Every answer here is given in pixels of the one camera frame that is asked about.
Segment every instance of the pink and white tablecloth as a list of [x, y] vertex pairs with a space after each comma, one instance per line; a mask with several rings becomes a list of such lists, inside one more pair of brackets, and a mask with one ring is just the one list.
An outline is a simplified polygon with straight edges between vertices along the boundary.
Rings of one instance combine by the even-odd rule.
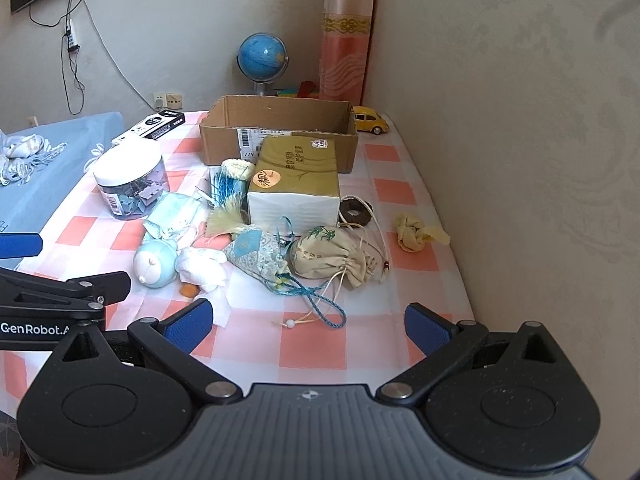
[[[204, 114], [186, 116], [186, 124], [158, 142], [171, 190], [190, 195], [203, 184], [207, 167], [198, 156], [197, 124]], [[235, 381], [245, 393], [254, 382], [367, 383], [373, 392], [423, 357], [404, 334], [402, 314], [407, 304], [418, 301], [453, 322], [472, 318], [450, 247], [427, 245], [412, 254], [397, 244], [392, 227], [396, 213], [411, 212], [427, 223], [439, 220], [393, 125], [385, 135], [360, 134], [353, 171], [340, 175], [340, 192], [357, 195], [373, 206], [386, 231], [390, 275], [385, 283], [371, 282], [341, 292], [338, 302], [348, 315], [345, 328], [336, 330], [318, 321], [287, 329], [273, 322], [299, 317], [307, 311], [305, 300], [273, 294], [232, 264], [225, 264], [231, 318], [226, 328], [214, 327], [193, 355]], [[142, 220], [122, 222], [110, 216], [89, 172], [42, 230], [40, 256], [26, 258], [18, 270], [59, 280], [129, 271], [143, 232]], [[210, 247], [220, 248], [228, 238], [198, 242], [207, 241]], [[134, 280], [126, 301], [107, 308], [107, 329], [124, 329], [144, 316], [163, 319], [173, 314], [188, 304], [178, 286], [175, 282], [153, 290]], [[20, 399], [48, 355], [0, 352], [0, 410], [15, 416]]]

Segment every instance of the gray wall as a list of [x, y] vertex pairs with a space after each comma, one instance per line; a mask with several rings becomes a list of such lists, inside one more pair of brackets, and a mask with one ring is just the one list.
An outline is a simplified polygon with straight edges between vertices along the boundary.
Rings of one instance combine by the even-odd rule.
[[[608, 32], [599, 27], [615, 5]], [[377, 0], [365, 104], [429, 187], [476, 316], [544, 322], [640, 467], [638, 0]]]
[[[290, 65], [280, 85], [317, 82], [323, 2], [87, 0], [104, 43], [135, 88], [148, 101], [154, 91], [180, 92], [185, 110], [208, 110], [221, 95], [251, 89], [235, 54], [245, 37], [261, 30], [279, 35], [288, 47]], [[34, 17], [44, 23], [54, 23], [65, 11], [66, 0], [33, 6]], [[86, 85], [83, 115], [115, 110], [126, 124], [138, 122], [150, 113], [148, 105], [117, 73], [84, 6], [73, 20], [81, 44], [78, 74]], [[60, 74], [63, 32], [62, 24], [37, 27], [27, 10], [10, 16], [9, 0], [0, 0], [0, 128], [5, 132], [26, 128], [32, 115], [41, 124], [70, 118]], [[76, 110], [79, 93], [72, 92]]]

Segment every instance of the globe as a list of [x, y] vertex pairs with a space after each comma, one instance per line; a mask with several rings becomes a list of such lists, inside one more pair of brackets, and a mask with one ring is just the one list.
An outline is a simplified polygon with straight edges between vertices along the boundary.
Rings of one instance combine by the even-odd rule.
[[252, 34], [238, 49], [238, 66], [257, 84], [257, 89], [275, 81], [287, 69], [289, 56], [280, 38], [273, 34]]

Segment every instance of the gold curtain trim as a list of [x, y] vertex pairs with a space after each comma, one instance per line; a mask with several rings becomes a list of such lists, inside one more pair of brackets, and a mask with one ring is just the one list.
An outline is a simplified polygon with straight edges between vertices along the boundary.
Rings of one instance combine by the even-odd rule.
[[322, 19], [325, 32], [339, 32], [340, 34], [369, 34], [371, 32], [371, 18], [366, 16], [326, 15]]

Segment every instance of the gray ribbed panel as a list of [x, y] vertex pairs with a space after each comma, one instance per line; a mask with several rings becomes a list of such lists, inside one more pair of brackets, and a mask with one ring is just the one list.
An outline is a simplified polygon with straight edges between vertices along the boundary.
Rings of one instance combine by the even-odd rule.
[[[317, 396], [309, 395], [310, 391]], [[28, 480], [96, 478], [39, 468]], [[193, 431], [148, 465], [104, 480], [518, 480], [444, 453], [415, 413], [383, 406], [364, 386], [259, 384], [209, 406]], [[572, 469], [547, 480], [589, 480]]]

